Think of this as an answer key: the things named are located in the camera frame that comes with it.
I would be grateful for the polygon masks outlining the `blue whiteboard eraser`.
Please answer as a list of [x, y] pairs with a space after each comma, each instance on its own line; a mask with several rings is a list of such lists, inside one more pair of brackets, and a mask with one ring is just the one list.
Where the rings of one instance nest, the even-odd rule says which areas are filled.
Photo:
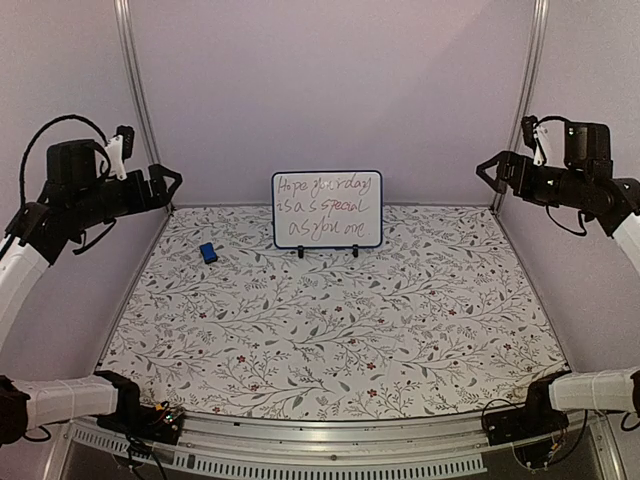
[[218, 255], [211, 242], [200, 245], [199, 251], [205, 264], [211, 264], [218, 261]]

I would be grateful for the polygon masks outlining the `small blue-framed whiteboard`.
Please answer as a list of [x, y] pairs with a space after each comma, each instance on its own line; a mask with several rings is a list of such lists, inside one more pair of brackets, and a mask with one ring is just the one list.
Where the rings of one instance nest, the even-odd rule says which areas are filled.
[[271, 198], [278, 249], [366, 249], [383, 242], [377, 170], [276, 172]]

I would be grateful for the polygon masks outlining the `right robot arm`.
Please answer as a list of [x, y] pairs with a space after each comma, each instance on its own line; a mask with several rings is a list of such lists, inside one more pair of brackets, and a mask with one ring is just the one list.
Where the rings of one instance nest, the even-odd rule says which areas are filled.
[[521, 406], [483, 417], [498, 442], [565, 429], [572, 411], [639, 410], [639, 183], [615, 176], [608, 126], [563, 119], [555, 157], [549, 122], [524, 117], [526, 152], [476, 170], [511, 195], [507, 229], [569, 356], [529, 383]]

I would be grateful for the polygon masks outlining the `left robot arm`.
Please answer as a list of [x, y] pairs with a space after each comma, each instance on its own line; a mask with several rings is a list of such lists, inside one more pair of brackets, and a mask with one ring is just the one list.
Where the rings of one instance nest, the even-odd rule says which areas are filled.
[[[23, 303], [68, 243], [81, 255], [93, 247], [87, 231], [111, 230], [118, 218], [162, 209], [182, 183], [162, 165], [126, 172], [131, 154], [122, 136], [106, 146], [89, 140], [53, 145], [47, 178], [35, 202], [21, 206], [1, 242], [1, 335], [11, 330]], [[140, 388], [109, 370], [71, 380], [1, 378], [1, 442], [26, 439], [49, 424], [93, 416], [100, 427], [140, 440], [175, 445], [182, 420], [169, 408], [142, 404]]]

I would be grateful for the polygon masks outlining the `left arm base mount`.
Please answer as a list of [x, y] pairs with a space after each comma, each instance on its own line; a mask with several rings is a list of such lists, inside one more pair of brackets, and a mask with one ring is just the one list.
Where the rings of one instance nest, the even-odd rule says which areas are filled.
[[167, 445], [177, 445], [186, 410], [163, 401], [154, 406], [142, 405], [137, 397], [118, 399], [116, 411], [97, 416], [97, 425], [130, 437]]

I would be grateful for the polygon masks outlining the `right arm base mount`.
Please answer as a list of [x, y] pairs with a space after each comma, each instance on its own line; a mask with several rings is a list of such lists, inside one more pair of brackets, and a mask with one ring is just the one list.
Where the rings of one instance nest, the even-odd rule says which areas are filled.
[[526, 400], [521, 406], [504, 399], [491, 400], [482, 409], [480, 422], [490, 446], [544, 436], [569, 426], [567, 414], [552, 409], [548, 400]]

